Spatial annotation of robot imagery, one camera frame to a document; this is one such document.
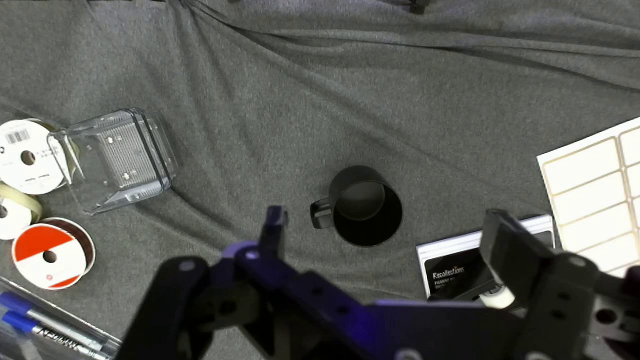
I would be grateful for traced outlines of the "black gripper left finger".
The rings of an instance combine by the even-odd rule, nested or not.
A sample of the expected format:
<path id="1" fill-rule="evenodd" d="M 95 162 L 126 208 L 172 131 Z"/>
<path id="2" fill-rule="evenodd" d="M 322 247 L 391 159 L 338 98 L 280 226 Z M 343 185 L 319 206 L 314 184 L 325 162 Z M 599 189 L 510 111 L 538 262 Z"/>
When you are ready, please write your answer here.
<path id="1" fill-rule="evenodd" d="M 257 238 L 257 247 L 265 255 L 281 255 L 287 211 L 283 206 L 270 206 Z"/>

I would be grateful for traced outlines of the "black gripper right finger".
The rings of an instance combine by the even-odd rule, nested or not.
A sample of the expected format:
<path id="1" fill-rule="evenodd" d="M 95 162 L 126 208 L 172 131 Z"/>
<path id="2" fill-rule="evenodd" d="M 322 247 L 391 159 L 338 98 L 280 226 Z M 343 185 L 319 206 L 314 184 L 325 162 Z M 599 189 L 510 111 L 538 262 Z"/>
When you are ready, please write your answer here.
<path id="1" fill-rule="evenodd" d="M 479 254 L 493 285 L 479 292 L 490 307 L 520 306 L 534 287 L 544 254 L 555 247 L 550 214 L 514 217 L 491 208 L 483 216 Z"/>

